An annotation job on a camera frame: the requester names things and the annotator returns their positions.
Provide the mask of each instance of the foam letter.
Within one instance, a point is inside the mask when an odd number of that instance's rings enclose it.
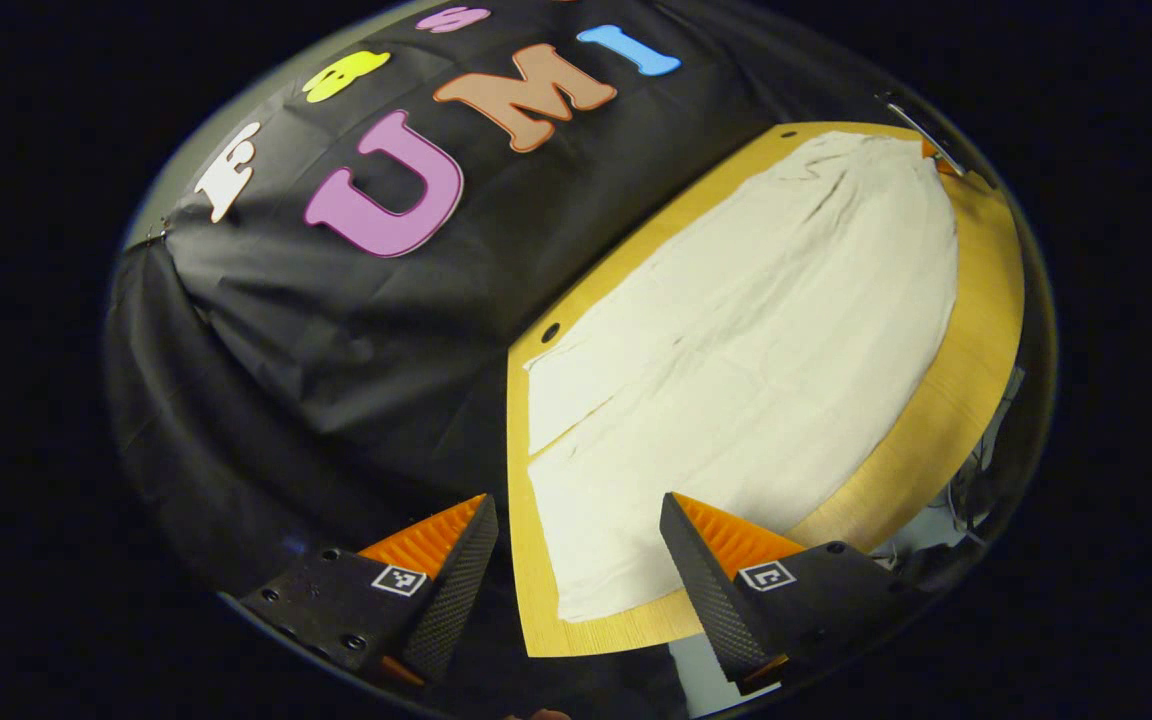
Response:
[[[535,113],[570,120],[562,90],[571,97],[573,108],[593,109],[616,97],[616,89],[596,81],[582,73],[575,65],[559,58],[553,45],[532,45],[513,54],[513,63],[522,74],[522,79],[469,73],[453,79],[434,92],[434,100],[447,103],[461,100],[486,115],[492,122],[509,134],[509,147],[517,152],[530,152],[544,145],[554,135],[554,124],[547,120],[535,120],[522,113]]]
[[[394,258],[424,245],[461,202],[465,177],[460,165],[433,142],[407,127],[407,111],[394,109],[358,141],[364,156],[381,151],[425,181],[425,195],[411,210],[394,214],[353,187],[353,173],[329,174],[305,209],[305,222],[325,223],[359,249]]]
[[[305,86],[301,91],[308,93],[305,96],[305,100],[308,101],[324,101],[328,97],[348,88],[349,83],[354,82],[355,78],[365,76],[371,70],[379,68],[380,65],[387,63],[388,60],[389,53],[377,55],[376,53],[367,53],[365,50],[361,53],[346,55],[335,61],[335,63],[323,68],[319,74],[310,78],[310,82],[305,83]]]
[[[462,26],[470,26],[479,20],[486,18],[490,14],[492,10],[483,8],[448,8],[416,23],[416,29],[427,29],[430,32],[454,32]]]
[[[639,73],[645,74],[645,76],[664,76],[682,65],[682,60],[657,53],[657,51],[627,36],[620,26],[590,28],[577,35],[576,40],[596,41],[613,53],[626,55],[626,58],[634,60],[634,63],[639,67]]]
[[[256,145],[247,138],[256,135],[259,129],[260,123],[251,123],[241,129],[229,141],[229,145],[220,151],[220,156],[211,161],[206,172],[202,173],[198,184],[194,185],[194,191],[205,194],[207,200],[211,200],[212,223],[219,223],[220,218],[225,218],[229,206],[238,198],[238,192],[247,187],[247,181],[252,179],[252,169],[240,170],[238,165],[251,162],[256,157]]]

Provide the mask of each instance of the yellow wooden board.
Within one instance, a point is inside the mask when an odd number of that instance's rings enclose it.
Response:
[[[796,135],[782,137],[788,131]],[[541,342],[550,325],[559,323],[562,328],[550,339],[553,343],[668,237],[726,200],[745,179],[828,131],[919,139],[904,128],[864,123],[791,123],[770,129],[687,188],[594,265],[509,350],[509,529],[518,614],[531,657],[634,650],[690,637],[702,629],[684,591],[586,623],[558,619],[558,584],[526,477],[524,364],[550,347]],[[1001,194],[991,191],[979,177],[941,179],[955,207],[958,234],[957,301],[945,341],[904,412],[861,469],[796,528],[772,528],[804,546],[842,539],[870,551],[886,541],[963,465],[1002,400],[1024,311],[1024,275],[1011,211]]]

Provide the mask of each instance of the black backdrop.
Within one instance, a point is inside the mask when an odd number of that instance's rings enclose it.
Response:
[[[251,8],[0,6],[0,707],[386,717],[191,588],[106,432],[106,281],[156,170],[379,6]],[[1056,287],[1062,392],[1030,497],[963,588],[766,717],[1152,715],[1152,10],[786,12],[918,88],[1009,179]]]

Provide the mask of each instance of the letter m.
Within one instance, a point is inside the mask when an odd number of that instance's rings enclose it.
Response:
[[[469,73],[434,92],[434,100],[461,100],[486,115],[509,134],[509,147],[531,152],[554,135],[548,120],[530,118],[530,109],[547,118],[573,119],[571,108],[558,93],[571,97],[573,108],[593,109],[616,97],[616,89],[604,85],[559,58],[553,45],[531,45],[513,54],[522,79]]]

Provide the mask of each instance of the white cloth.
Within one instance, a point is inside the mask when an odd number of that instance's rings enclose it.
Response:
[[[666,241],[526,364],[559,617],[682,588],[666,492],[776,532],[817,509],[904,410],[956,290],[918,142],[827,132]]]

